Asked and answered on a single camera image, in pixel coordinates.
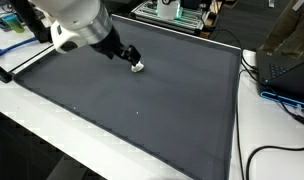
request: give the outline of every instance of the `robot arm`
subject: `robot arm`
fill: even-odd
[[[121,43],[112,19],[100,0],[32,0],[32,2],[57,19],[51,26],[51,33],[31,15],[32,12],[27,7],[28,0],[10,0],[40,42],[44,42],[48,37],[60,53],[67,53],[89,44],[95,51],[110,59],[116,55],[129,61],[134,72],[143,69],[140,53],[134,46],[126,47]]]

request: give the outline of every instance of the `dark gray fabric surface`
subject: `dark gray fabric surface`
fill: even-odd
[[[84,47],[47,55],[16,82],[192,178],[228,179],[240,52],[128,20],[114,24],[142,54],[144,72]]]

